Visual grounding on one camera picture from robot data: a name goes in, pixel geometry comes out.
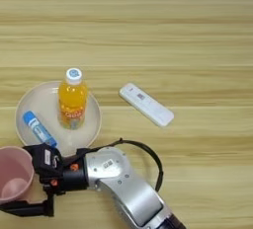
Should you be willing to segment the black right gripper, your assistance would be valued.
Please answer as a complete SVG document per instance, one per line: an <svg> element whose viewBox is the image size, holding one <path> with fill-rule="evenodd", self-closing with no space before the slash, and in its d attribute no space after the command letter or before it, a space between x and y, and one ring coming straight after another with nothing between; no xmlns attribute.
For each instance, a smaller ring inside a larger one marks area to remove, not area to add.
<svg viewBox="0 0 253 229"><path fill-rule="evenodd" d="M32 157L34 145L23 146ZM40 182L45 190L62 195L67 191L82 191L89 186L85 155L86 148L78 149L72 156L61 157L56 160L58 175L48 173L40 176ZM28 203L26 200L12 201L0 205L0 210L19 217L34 217L54 215L53 193L48 192L47 199L40 203Z"/></svg>

